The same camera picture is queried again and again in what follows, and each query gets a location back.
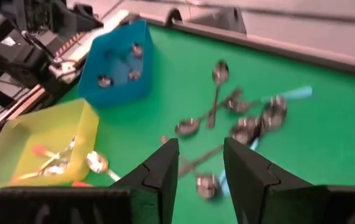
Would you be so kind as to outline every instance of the green table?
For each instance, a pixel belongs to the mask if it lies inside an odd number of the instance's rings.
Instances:
[[[175,137],[173,129],[183,118],[209,110],[215,85],[211,71],[219,59],[229,65],[230,79],[220,99],[234,88],[244,89],[246,100],[274,95],[305,85],[314,94],[291,101],[283,127],[261,140],[257,152],[313,184],[355,185],[355,74],[278,56],[199,35],[151,25],[155,45],[154,85],[141,100],[99,110],[95,150],[106,155],[113,171],[123,176],[160,146],[160,137]],[[76,87],[60,103],[74,100]],[[258,115],[261,106],[247,115]],[[206,122],[200,132],[179,141],[180,152],[194,159],[223,143],[238,116],[219,110],[216,126]],[[222,155],[198,171],[223,170]],[[107,175],[91,173],[85,182],[112,184]],[[236,223],[230,197],[209,203],[197,196],[195,176],[179,179],[173,223]]]

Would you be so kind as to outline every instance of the translucent yellow tray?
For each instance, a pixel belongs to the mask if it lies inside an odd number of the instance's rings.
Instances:
[[[79,99],[7,122],[0,133],[0,187],[56,185],[84,179],[89,172],[86,155],[95,146],[98,121],[92,107]],[[57,153],[71,143],[74,135],[75,146],[63,174],[11,182],[13,177],[37,171],[48,160],[34,155],[34,146],[44,145]]]

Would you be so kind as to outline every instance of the green tabletop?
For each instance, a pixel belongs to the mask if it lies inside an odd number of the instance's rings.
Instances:
[[[154,86],[151,94],[126,105],[99,110],[95,150],[106,155],[115,173],[123,176],[160,146],[160,137],[174,137],[183,118],[197,117],[211,108],[215,84],[211,71],[219,59],[227,61],[230,79],[220,98],[234,88],[246,100],[274,95],[305,85],[311,98],[291,101],[283,127],[261,140],[257,152],[313,184],[355,185],[355,75],[217,42],[177,30],[150,26],[155,44]],[[61,102],[77,98],[76,87]],[[247,115],[258,115],[261,107]],[[220,110],[214,129],[201,125],[191,139],[180,140],[180,152],[194,159],[228,135],[238,117]],[[222,155],[198,168],[223,170]],[[90,174],[85,182],[107,186],[107,175]],[[230,197],[209,203],[195,192],[195,177],[178,182],[173,223],[236,223]]]

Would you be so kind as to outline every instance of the blue plastic container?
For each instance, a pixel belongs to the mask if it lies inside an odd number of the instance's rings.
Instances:
[[[132,53],[132,46],[142,46],[141,58]],[[95,38],[86,59],[78,96],[95,108],[116,106],[149,94],[152,85],[152,54],[154,45],[146,21],[138,20]],[[130,80],[131,72],[140,72]],[[111,78],[113,84],[101,87],[99,76]]]

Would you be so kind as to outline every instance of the blue handle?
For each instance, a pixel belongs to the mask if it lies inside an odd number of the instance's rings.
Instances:
[[[256,150],[256,148],[259,145],[259,139],[255,139],[254,142],[252,143],[252,145],[250,146],[250,149],[252,149],[253,151]],[[219,176],[219,183],[221,186],[221,191],[223,193],[223,195],[229,195],[229,187],[227,184],[227,179],[226,179],[226,170],[223,170]]]
[[[285,93],[278,94],[287,100],[301,100],[313,95],[313,88],[311,86],[303,86]],[[273,96],[263,97],[261,102],[268,102]]]

